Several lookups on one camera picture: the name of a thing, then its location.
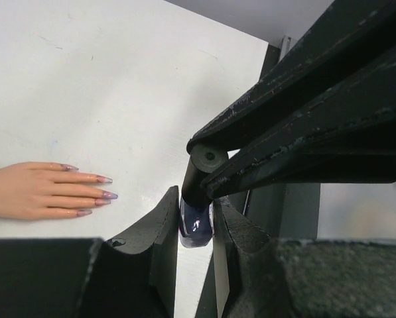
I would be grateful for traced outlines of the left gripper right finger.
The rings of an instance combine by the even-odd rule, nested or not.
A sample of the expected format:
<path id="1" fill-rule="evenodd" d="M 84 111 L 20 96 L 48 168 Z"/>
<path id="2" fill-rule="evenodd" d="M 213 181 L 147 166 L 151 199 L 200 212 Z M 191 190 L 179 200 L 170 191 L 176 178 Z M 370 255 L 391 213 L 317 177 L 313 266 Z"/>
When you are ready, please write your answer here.
<path id="1" fill-rule="evenodd" d="M 216 200 L 220 317 L 396 317 L 396 240 L 270 237 Z"/>

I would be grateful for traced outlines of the mannequin hand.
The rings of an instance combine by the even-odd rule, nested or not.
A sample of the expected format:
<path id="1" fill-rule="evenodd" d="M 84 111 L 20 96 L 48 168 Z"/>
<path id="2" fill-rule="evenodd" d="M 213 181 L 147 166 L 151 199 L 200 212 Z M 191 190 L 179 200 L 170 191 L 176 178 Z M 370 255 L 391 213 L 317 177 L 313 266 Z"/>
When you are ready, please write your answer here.
<path id="1" fill-rule="evenodd" d="M 0 169 L 0 219 L 74 219 L 118 195 L 99 188 L 112 179 L 69 164 L 22 162 Z"/>

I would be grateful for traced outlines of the black nail polish cap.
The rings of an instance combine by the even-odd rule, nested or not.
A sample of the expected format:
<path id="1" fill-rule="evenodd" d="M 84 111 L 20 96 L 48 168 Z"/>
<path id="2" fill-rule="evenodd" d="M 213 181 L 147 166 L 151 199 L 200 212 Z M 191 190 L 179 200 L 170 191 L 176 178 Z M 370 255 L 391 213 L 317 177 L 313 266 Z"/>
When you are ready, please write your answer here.
<path id="1" fill-rule="evenodd" d="M 229 159 L 228 153 L 207 144 L 193 147 L 182 185 L 182 198 L 189 206 L 205 208 L 212 200 L 202 182 Z"/>

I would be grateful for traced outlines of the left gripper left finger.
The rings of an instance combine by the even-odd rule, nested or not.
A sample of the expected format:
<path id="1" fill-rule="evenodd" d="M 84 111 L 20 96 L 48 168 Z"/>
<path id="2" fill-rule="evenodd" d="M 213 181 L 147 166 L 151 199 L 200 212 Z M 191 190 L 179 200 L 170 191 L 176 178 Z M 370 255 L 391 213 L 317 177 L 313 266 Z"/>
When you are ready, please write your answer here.
<path id="1" fill-rule="evenodd" d="M 109 240 L 0 239 L 0 317 L 172 317 L 178 188 Z"/>

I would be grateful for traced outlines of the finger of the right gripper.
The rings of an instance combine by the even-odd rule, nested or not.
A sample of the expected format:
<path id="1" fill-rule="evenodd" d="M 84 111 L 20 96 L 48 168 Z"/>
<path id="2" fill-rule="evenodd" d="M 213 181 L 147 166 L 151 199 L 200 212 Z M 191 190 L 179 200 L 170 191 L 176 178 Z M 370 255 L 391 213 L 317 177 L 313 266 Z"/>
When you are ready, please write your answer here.
<path id="1" fill-rule="evenodd" d="M 279 183 L 396 182 L 396 46 L 270 128 L 203 180 L 225 195 Z"/>
<path id="2" fill-rule="evenodd" d="M 247 146 L 396 45 L 396 1 L 334 1 L 285 57 L 188 142 Z"/>

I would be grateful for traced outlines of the purple nail polish bottle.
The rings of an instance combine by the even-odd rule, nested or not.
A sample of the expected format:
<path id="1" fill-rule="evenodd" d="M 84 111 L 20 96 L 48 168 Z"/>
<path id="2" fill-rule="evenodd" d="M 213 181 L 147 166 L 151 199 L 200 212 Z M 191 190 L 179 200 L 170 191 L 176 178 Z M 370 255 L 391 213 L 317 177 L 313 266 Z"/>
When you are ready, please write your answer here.
<path id="1" fill-rule="evenodd" d="M 181 198 L 178 229 L 183 247 L 206 246 L 214 235 L 213 203 L 205 208 L 195 208 Z"/>

